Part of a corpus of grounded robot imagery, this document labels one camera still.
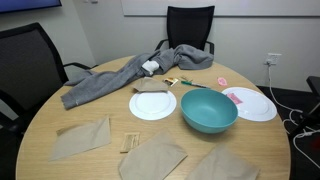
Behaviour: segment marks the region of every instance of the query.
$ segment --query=monitor screen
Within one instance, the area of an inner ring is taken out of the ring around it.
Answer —
[[[60,0],[0,0],[0,13],[61,6]]]

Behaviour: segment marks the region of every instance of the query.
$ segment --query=green object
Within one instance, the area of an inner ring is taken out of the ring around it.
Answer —
[[[208,86],[204,86],[204,85],[201,85],[201,84],[197,84],[197,83],[193,83],[193,82],[190,82],[190,81],[181,81],[182,84],[186,84],[186,85],[190,85],[190,86],[197,86],[197,87],[202,87],[202,88],[210,88]]]
[[[194,89],[181,99],[185,121],[203,133],[219,133],[228,129],[238,117],[236,105],[224,94],[211,89]]]

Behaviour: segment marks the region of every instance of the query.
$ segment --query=gray towel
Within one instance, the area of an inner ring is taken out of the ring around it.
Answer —
[[[133,57],[124,67],[117,72],[105,71],[96,73],[85,71],[75,80],[65,83],[74,86],[69,92],[61,96],[66,109],[85,104],[104,95],[107,95],[124,85],[149,76],[142,68],[146,61],[156,61],[160,68],[154,74],[165,74],[171,67],[178,65],[182,70],[205,69],[212,65],[213,55],[198,50],[189,45],[180,45],[175,49],[144,53]]]

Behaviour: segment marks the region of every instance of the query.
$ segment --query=brown paper napkin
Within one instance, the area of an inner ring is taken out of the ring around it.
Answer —
[[[188,175],[186,180],[254,180],[259,169],[218,145]]]
[[[119,164],[123,180],[164,179],[187,153],[170,137],[168,131],[161,131],[145,143],[129,151]]]
[[[109,144],[111,142],[109,117],[60,129],[57,131],[57,136],[50,160],[57,160]]]
[[[132,86],[139,92],[168,91],[168,85],[150,77],[139,79]]]

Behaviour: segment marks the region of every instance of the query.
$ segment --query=round wooden table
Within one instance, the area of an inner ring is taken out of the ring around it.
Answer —
[[[96,67],[97,72],[117,71],[131,57],[117,59]],[[194,82],[207,85],[216,91],[229,87],[259,89],[237,72],[214,63],[204,70],[170,69],[164,75],[153,76],[158,80],[167,77],[186,76]],[[218,77],[224,77],[228,85],[220,86]],[[168,117],[157,121],[145,121],[135,117],[129,109],[129,101],[136,93],[131,84],[95,101],[65,110],[61,96],[71,87],[58,90],[40,109],[30,124],[19,150],[16,167],[17,179],[121,179],[118,165],[125,153],[120,153],[124,133],[140,132],[140,144],[162,129],[168,129],[188,154],[166,179],[184,179],[217,144],[224,143],[231,152],[260,169],[259,180],[288,180],[290,174],[290,146],[281,119],[277,115],[267,122],[253,122],[238,117],[236,123],[219,134],[203,134],[192,129],[184,120],[180,100],[184,93],[197,87],[180,82],[169,88],[177,106]],[[109,115],[111,143],[87,152],[56,161],[49,161],[56,131],[76,124],[83,124]]]

